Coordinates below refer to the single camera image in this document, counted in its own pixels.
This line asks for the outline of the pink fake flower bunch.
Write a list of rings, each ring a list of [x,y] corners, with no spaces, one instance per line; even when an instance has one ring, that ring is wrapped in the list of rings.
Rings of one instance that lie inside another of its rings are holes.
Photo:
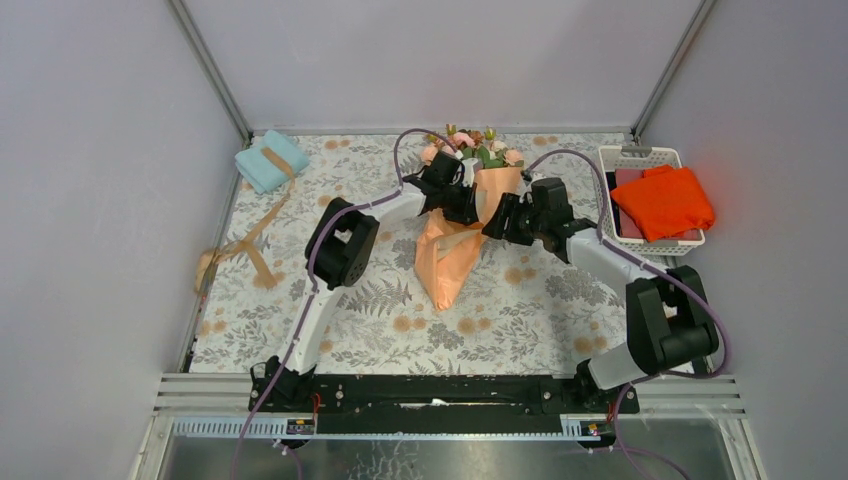
[[[445,126],[444,138],[427,134],[428,145],[419,154],[419,159],[429,165],[439,152],[460,154],[463,159],[476,159],[484,169],[516,167],[523,168],[523,154],[497,137],[491,127],[484,130],[461,129],[455,124]]]

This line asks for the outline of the tan wrapping paper sheet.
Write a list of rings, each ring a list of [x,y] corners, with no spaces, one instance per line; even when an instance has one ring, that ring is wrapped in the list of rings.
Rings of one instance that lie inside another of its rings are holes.
[[[522,169],[515,166],[483,168],[474,174],[469,226],[449,221],[441,209],[428,214],[416,241],[415,273],[438,311],[450,308],[459,296],[480,256],[483,227],[493,218],[501,197],[515,193]]]

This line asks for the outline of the tan ribbon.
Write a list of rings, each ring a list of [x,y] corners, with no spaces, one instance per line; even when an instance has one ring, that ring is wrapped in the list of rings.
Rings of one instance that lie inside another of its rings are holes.
[[[256,247],[255,241],[276,219],[280,210],[291,198],[291,193],[296,185],[295,172],[291,165],[271,148],[262,147],[260,152],[274,167],[288,177],[289,182],[286,192],[242,239],[226,243],[222,247],[213,247],[204,251],[200,255],[196,265],[194,282],[194,292],[197,294],[200,294],[202,287],[212,280],[213,270],[218,264],[241,254],[245,254],[250,260],[262,287],[270,290],[275,288],[278,284],[278,280],[275,278],[259,249]]]

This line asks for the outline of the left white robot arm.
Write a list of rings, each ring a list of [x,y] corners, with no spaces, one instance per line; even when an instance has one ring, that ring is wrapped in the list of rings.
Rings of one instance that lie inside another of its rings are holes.
[[[319,346],[332,310],[345,289],[365,273],[382,227],[436,209],[472,224],[478,220],[471,160],[439,152],[418,173],[378,198],[355,205],[342,198],[326,207],[306,248],[307,290],[281,353],[270,359],[267,390],[288,411],[309,401]]]

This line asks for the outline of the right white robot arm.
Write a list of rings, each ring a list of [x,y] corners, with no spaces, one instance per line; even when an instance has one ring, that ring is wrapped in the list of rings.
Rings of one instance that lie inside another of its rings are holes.
[[[574,215],[561,180],[534,181],[524,195],[504,193],[496,202],[484,221],[484,235],[519,245],[540,241],[624,303],[624,342],[576,369],[573,396],[583,410],[597,412],[624,385],[718,350],[719,330],[698,273],[664,268],[606,239],[596,222]]]

